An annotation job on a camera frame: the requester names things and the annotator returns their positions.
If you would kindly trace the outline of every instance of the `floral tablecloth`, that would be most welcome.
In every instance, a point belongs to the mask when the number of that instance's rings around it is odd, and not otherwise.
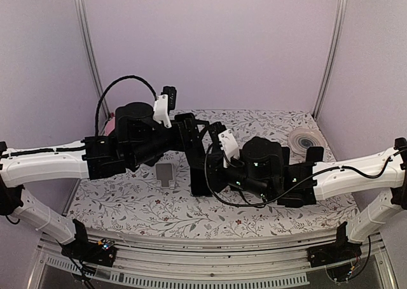
[[[309,113],[300,111],[194,110],[198,119],[221,121],[233,131],[240,147],[254,136],[262,136],[287,146],[295,128],[318,129]],[[291,163],[304,157],[291,153]],[[87,227],[135,235],[183,238],[236,238],[280,236],[337,227],[357,213],[352,195],[340,195],[313,206],[292,209],[276,204],[263,209],[234,208],[213,197],[190,195],[189,168],[185,155],[169,152],[163,162],[176,168],[175,188],[161,188],[153,168],[141,166],[135,173],[83,180],[68,216]],[[327,147],[325,161],[334,161]],[[242,202],[228,188],[221,195],[230,202]],[[249,201],[257,202],[251,194]]]

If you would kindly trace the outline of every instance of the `black cable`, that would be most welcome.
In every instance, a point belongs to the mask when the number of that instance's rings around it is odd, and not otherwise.
[[[203,140],[203,139],[204,139],[204,136],[205,136],[206,132],[208,131],[208,128],[209,128],[209,126],[206,125],[205,127],[202,128],[201,131],[199,131],[199,136],[198,136],[198,137],[199,137],[199,140]]]
[[[244,202],[246,202],[246,203],[248,203],[248,204],[252,204],[252,203],[250,203],[247,199],[246,199],[246,197],[244,196],[244,194],[243,194],[243,192],[239,189],[238,190],[238,193],[239,193],[239,195],[240,195],[240,197],[243,199],[243,201]],[[258,208],[265,208],[266,206],[265,205],[263,205],[263,206],[259,206]]]
[[[9,157],[19,157],[21,155],[30,155],[30,154],[39,154],[39,153],[51,153],[51,152],[76,152],[76,151],[82,151],[85,150],[86,146],[82,147],[66,147],[66,148],[41,148],[41,149],[35,149],[35,150],[24,150],[24,151],[18,151],[18,152],[11,152],[9,154],[3,154],[0,156],[0,159],[7,159]]]
[[[371,239],[370,236],[368,236],[369,239],[369,251],[368,251],[368,256],[366,257],[366,261],[364,262],[363,266],[361,267],[361,269],[359,270],[359,272],[357,274],[354,274],[353,276],[351,276],[349,278],[349,280],[354,279],[356,277],[358,277],[359,275],[361,275],[361,273],[363,272],[363,270],[366,268],[366,266],[368,265],[369,262],[369,258],[370,258],[370,254],[371,254]]]
[[[110,85],[103,91],[103,94],[101,95],[101,97],[97,103],[96,114],[95,114],[95,139],[97,139],[97,137],[99,136],[99,112],[100,112],[100,107],[102,106],[103,99],[105,98],[107,92],[109,92],[112,87],[114,87],[120,81],[127,80],[127,79],[136,79],[136,80],[139,80],[140,82],[142,82],[143,84],[145,84],[145,86],[147,86],[150,89],[150,92],[153,94],[154,100],[156,100],[155,90],[143,78],[134,76],[134,75],[130,75],[130,76],[123,76],[123,77],[116,79],[114,82],[110,83]]]
[[[337,278],[336,280],[334,280],[330,275],[328,275],[335,283],[346,283],[346,282],[351,281],[354,278],[356,278],[356,277],[358,277],[359,275],[362,274],[363,270],[365,270],[366,266],[368,265],[370,255],[371,255],[371,239],[370,239],[370,236],[368,236],[368,239],[369,239],[369,251],[368,251],[368,256],[366,257],[366,261],[363,263],[363,266],[359,269],[359,271],[356,274],[354,274],[353,276],[350,276],[349,278],[347,278],[347,275],[346,275],[346,276],[342,277],[341,279]]]
[[[9,221],[11,224],[17,225],[20,223],[20,219],[18,219],[17,221],[13,221],[10,218],[8,218],[8,216],[6,216],[7,221]]]
[[[225,200],[223,200],[222,198],[220,198],[220,196],[218,196],[217,193],[215,193],[215,191],[212,189],[212,187],[210,187],[209,180],[208,180],[208,175],[207,175],[207,172],[208,172],[208,171],[207,171],[207,160],[208,160],[209,151],[210,151],[210,149],[212,149],[212,147],[213,147],[213,143],[208,146],[208,149],[207,149],[206,154],[205,154],[205,162],[203,163],[203,168],[204,168],[204,171],[205,171],[206,184],[207,184],[208,189],[209,189],[209,191],[211,192],[211,194],[212,194],[219,202],[221,202],[221,203],[223,203],[223,204],[226,204],[226,205],[229,205],[229,206],[234,206],[234,207],[236,207],[236,208],[258,208],[259,206],[264,206],[264,205],[273,203],[273,202],[277,201],[279,198],[281,198],[281,197],[285,196],[286,194],[288,194],[291,190],[297,188],[298,186],[300,186],[301,184],[303,184],[303,183],[306,182],[307,180],[313,178],[314,176],[318,176],[318,175],[320,175],[320,174],[322,174],[322,173],[327,173],[328,171],[340,169],[338,166],[335,166],[335,167],[330,167],[330,168],[327,168],[327,169],[318,171],[317,173],[314,173],[313,175],[311,175],[311,176],[309,176],[309,177],[303,179],[302,181],[298,182],[298,183],[295,184],[293,187],[289,188],[288,190],[286,190],[285,192],[283,192],[282,194],[278,195],[277,197],[275,197],[275,198],[272,199],[272,200],[265,201],[265,202],[263,202],[263,203],[235,204],[235,203],[231,203],[231,202],[225,201]]]
[[[64,249],[64,245],[61,244],[59,241],[57,241],[59,246]],[[67,257],[69,258],[69,260],[74,264],[74,266],[78,269],[78,271],[81,273],[81,280],[82,283],[88,288],[88,289],[95,289],[95,287],[91,284],[90,282],[90,278],[88,278],[84,272],[83,267],[81,268],[74,260],[73,258],[69,255],[68,251],[65,251],[65,253],[67,254]]]
[[[386,169],[386,167],[387,167],[387,164],[391,161],[391,156],[389,156],[389,157],[387,158],[387,160],[386,160],[386,162],[385,162],[385,164],[384,164],[382,170],[381,170],[378,174],[376,174],[376,175],[374,175],[374,176],[371,176],[371,175],[368,175],[368,174],[366,174],[366,173],[363,173],[362,171],[360,171],[360,170],[358,170],[358,169],[356,169],[356,168],[354,168],[354,167],[351,167],[351,166],[342,166],[342,167],[335,166],[335,167],[330,167],[330,168],[327,168],[327,169],[323,169],[323,170],[321,170],[321,171],[318,171],[317,173],[314,173],[314,174],[312,174],[311,176],[309,176],[309,177],[303,179],[302,181],[298,182],[298,183],[295,184],[293,187],[289,188],[288,190],[286,190],[285,192],[283,192],[282,194],[278,195],[276,198],[274,198],[274,199],[272,199],[272,200],[265,201],[265,202],[263,202],[263,203],[235,204],[235,203],[227,202],[227,201],[223,200],[222,198],[220,198],[220,196],[218,196],[218,195],[215,193],[215,191],[213,191],[213,189],[212,189],[212,188],[210,187],[210,185],[209,185],[209,180],[208,180],[208,176],[207,176],[207,158],[208,158],[208,155],[209,155],[209,151],[210,151],[210,149],[211,149],[212,147],[213,147],[213,143],[208,146],[208,149],[207,149],[206,154],[205,154],[205,162],[204,162],[205,180],[206,180],[206,184],[207,184],[207,186],[208,186],[208,189],[210,190],[211,194],[212,194],[219,202],[221,202],[221,203],[223,203],[223,204],[226,204],[226,205],[229,205],[229,206],[238,207],[238,208],[241,208],[241,207],[255,207],[255,208],[261,208],[262,206],[266,206],[267,204],[272,203],[272,202],[275,202],[275,201],[278,200],[279,198],[285,196],[285,195],[288,194],[291,190],[294,190],[296,187],[298,187],[298,186],[301,185],[302,183],[306,182],[307,180],[309,180],[309,179],[311,179],[311,178],[313,178],[313,177],[315,177],[315,176],[318,176],[318,175],[320,175],[320,174],[322,174],[322,173],[326,173],[326,172],[328,172],[328,171],[339,170],[339,169],[348,169],[348,170],[355,171],[356,173],[360,174],[361,176],[364,176],[365,178],[377,179],[377,178],[379,178],[381,175],[383,175],[383,173],[384,173],[384,171],[385,171],[385,169]],[[397,155],[399,155],[399,154],[401,154],[402,152],[405,152],[405,151],[407,151],[407,148],[404,148],[404,149],[402,149],[402,150],[396,152],[395,154],[393,154],[393,156],[397,156]]]
[[[224,152],[224,150],[222,150],[222,153],[223,153],[223,157],[224,157],[226,163],[227,163],[229,166],[232,166],[233,168],[239,168],[239,167],[244,167],[244,166],[245,166],[245,164],[244,164],[243,161],[237,160],[237,159],[235,159],[235,161],[239,162],[241,166],[233,165],[233,164],[231,163],[231,161],[228,159],[228,157],[226,156],[226,153]]]
[[[407,151],[407,149],[400,150],[400,151],[396,152],[395,154],[393,154],[393,156],[396,157],[396,156],[398,156],[400,153],[405,152],[405,151]],[[372,176],[372,175],[370,175],[370,174],[366,174],[366,173],[364,173],[364,172],[362,172],[362,171],[360,171],[360,170],[358,170],[358,169],[356,169],[355,167],[352,167],[352,166],[342,166],[342,169],[352,170],[352,171],[356,172],[357,174],[360,174],[360,175],[363,176],[364,178],[372,179],[372,180],[373,180],[373,179],[377,179],[377,178],[379,178],[379,177],[381,177],[381,176],[383,175],[384,171],[386,170],[387,164],[388,164],[391,160],[392,160],[392,155],[390,155],[389,157],[387,157],[387,160],[385,161],[382,170],[381,170],[378,174],[376,174],[376,175],[374,175],[374,176]]]

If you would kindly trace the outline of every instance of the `black bracket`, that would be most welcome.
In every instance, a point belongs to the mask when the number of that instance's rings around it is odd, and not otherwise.
[[[407,140],[403,137],[397,138],[394,141],[395,150],[405,150],[407,149]],[[400,153],[403,163],[400,165],[402,170],[407,168],[407,151]],[[392,204],[400,205],[401,208],[407,209],[407,175],[404,174],[403,185],[398,188],[392,188],[393,198],[391,200]]]
[[[313,246],[307,249],[308,261],[311,267],[342,262],[362,255],[361,245],[350,243],[346,235],[347,222],[343,222],[336,230],[334,243]]]
[[[76,219],[73,222],[76,229],[75,240],[63,245],[61,254],[73,259],[90,262],[91,264],[112,267],[116,259],[117,249],[114,246],[110,246],[105,250],[103,245],[91,243],[88,240],[88,234],[83,223]]]
[[[0,156],[7,150],[6,142],[0,142]],[[23,185],[8,188],[2,177],[0,176],[0,216],[8,216],[14,212],[19,206],[23,206],[21,201],[21,192],[24,189]]]

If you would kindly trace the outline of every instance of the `tape roll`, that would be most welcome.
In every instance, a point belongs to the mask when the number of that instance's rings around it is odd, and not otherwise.
[[[288,145],[294,153],[305,155],[309,147],[326,147],[324,137],[318,130],[298,128],[288,135]]]

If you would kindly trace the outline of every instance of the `lavender wall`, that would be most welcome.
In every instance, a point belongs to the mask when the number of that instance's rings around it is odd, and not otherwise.
[[[97,98],[73,0],[0,0],[0,140],[57,145],[92,133]],[[61,211],[72,180],[28,185]],[[0,288],[27,286],[39,234],[0,218]]]
[[[382,151],[407,137],[407,0],[348,0],[320,126],[335,156]],[[364,207],[376,192],[355,195]],[[382,229],[400,288],[407,283],[407,215]]]
[[[178,109],[302,109],[314,105],[337,0],[85,0],[106,87],[138,74],[178,89]],[[134,81],[115,109],[151,102]]]

